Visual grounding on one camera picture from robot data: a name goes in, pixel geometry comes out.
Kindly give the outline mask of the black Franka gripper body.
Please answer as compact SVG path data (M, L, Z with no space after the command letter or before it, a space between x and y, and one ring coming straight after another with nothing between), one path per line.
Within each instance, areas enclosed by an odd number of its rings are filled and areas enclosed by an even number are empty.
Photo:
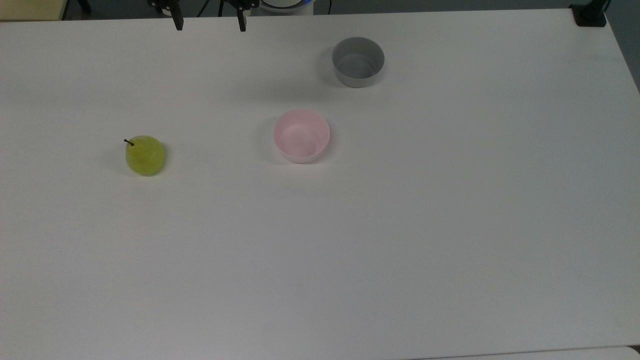
M245 12L258 8L260 0L220 0L222 7L228 3L236 12ZM179 0L149 0L148 6L161 10L174 10L179 5Z

